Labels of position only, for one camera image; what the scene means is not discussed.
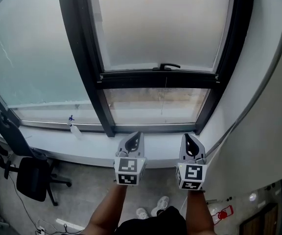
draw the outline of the spray bottle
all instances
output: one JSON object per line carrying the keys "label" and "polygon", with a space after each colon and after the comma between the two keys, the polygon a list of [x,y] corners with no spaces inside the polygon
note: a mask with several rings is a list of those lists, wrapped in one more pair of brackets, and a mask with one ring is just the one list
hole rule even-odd
{"label": "spray bottle", "polygon": [[67,125],[69,126],[71,133],[73,133],[76,136],[76,138],[81,139],[82,133],[79,131],[77,126],[75,126],[71,123],[71,121],[73,121],[73,120],[74,119],[72,118],[72,115],[71,115],[68,119]]}

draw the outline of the chair base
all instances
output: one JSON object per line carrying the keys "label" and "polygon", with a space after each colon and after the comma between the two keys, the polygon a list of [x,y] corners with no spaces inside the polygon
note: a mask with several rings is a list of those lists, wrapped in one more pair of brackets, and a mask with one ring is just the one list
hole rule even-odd
{"label": "chair base", "polygon": [[[52,164],[50,165],[50,168],[49,168],[50,169],[50,173],[52,173],[54,167],[57,166],[58,164],[59,164],[58,160],[53,160],[53,162],[52,162]],[[56,179],[52,179],[52,177],[56,178],[57,175],[56,174],[51,174],[50,183],[66,184],[67,187],[71,187],[72,186],[70,181],[56,180]],[[51,191],[51,188],[50,188],[49,185],[47,187],[47,192],[48,192],[49,198],[52,201],[53,206],[58,206],[58,203],[53,198],[53,194],[52,194],[52,191]]]}

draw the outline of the white sneaker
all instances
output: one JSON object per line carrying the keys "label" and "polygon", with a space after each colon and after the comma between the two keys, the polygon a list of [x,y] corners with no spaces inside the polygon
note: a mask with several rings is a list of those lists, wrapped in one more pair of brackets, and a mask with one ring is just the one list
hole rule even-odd
{"label": "white sneaker", "polygon": [[157,202],[157,207],[155,207],[152,211],[151,211],[151,216],[152,217],[156,217],[157,216],[157,211],[158,210],[166,210],[167,206],[169,203],[169,197],[167,196],[163,196],[159,199],[159,201]]}
{"label": "white sneaker", "polygon": [[147,212],[146,212],[146,210],[144,208],[137,209],[136,214],[138,216],[138,219],[147,219],[147,218],[149,218],[149,215],[147,214]]}

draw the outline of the black office chair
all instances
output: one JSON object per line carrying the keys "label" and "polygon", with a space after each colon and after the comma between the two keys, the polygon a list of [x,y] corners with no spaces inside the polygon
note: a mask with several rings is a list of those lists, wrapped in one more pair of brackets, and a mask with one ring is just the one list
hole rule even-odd
{"label": "black office chair", "polygon": [[1,112],[0,134],[16,155],[26,157],[22,158],[19,168],[12,167],[11,161],[8,160],[4,166],[4,177],[8,179],[10,171],[17,172],[16,187],[19,192],[40,202],[45,201],[48,192],[53,205],[58,206],[57,202],[54,201],[49,184],[59,183],[71,187],[71,182],[69,181],[52,179],[52,177],[56,177],[56,174],[52,174],[52,171],[58,164],[58,161],[54,160],[50,166],[46,155],[31,148],[17,126]]}

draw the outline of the forearm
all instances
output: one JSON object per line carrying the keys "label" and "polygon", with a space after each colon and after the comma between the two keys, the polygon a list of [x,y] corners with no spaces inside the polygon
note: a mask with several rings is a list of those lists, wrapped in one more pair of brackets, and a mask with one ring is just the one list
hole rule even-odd
{"label": "forearm", "polygon": [[126,197],[127,186],[113,185],[103,201],[94,211],[84,234],[92,233],[92,230],[102,229],[103,234],[113,233],[118,226],[123,202]]}
{"label": "forearm", "polygon": [[188,235],[215,234],[213,219],[201,191],[188,191],[186,224]]}

